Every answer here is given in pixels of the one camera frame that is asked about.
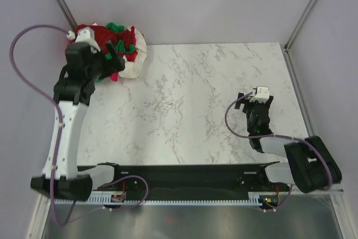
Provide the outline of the dark red t shirt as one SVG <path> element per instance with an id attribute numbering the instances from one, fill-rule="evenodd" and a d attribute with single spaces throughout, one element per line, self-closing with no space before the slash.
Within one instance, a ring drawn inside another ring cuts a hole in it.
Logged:
<path id="1" fill-rule="evenodd" d="M 94 26 L 93 29 L 95 31 L 95 40 L 97 41 L 98 45 L 103 50 L 103 52 L 105 54 L 108 54 L 109 51 L 106 47 L 106 42 L 111 41 L 113 44 L 113 42 L 115 41 L 114 32 L 112 32 L 111 30 L 108 30 L 106 28 L 106 26 Z"/>

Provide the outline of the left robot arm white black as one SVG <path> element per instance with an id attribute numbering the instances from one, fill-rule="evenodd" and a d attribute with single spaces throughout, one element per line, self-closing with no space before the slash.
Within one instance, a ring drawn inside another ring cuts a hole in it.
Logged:
<path id="1" fill-rule="evenodd" d="M 81 129 L 95 83 L 125 69 L 125 60 L 112 42 L 106 42 L 111 56 L 88 42 L 75 42 L 65 50 L 66 65 L 54 86 L 51 100 L 55 105 L 55 122 L 51 146 L 41 175 L 30 186 L 51 199 L 86 201 L 93 190 L 105 185 L 118 190 L 123 177 L 113 163 L 100 163 L 79 170 L 77 153 Z"/>

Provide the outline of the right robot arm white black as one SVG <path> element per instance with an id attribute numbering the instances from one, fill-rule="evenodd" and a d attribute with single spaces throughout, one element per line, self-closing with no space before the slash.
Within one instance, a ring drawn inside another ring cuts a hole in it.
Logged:
<path id="1" fill-rule="evenodd" d="M 310 193 L 342 181 L 340 168 L 319 136 L 295 140 L 274 135 L 269 116 L 273 96 L 256 100 L 254 96 L 240 92 L 237 98 L 234 108 L 243 106 L 250 146 L 259 153 L 287 159 L 287 163 L 266 166 L 264 172 L 256 176 L 256 184 L 261 190 L 270 190 L 279 182 L 295 185 L 302 193 Z"/>

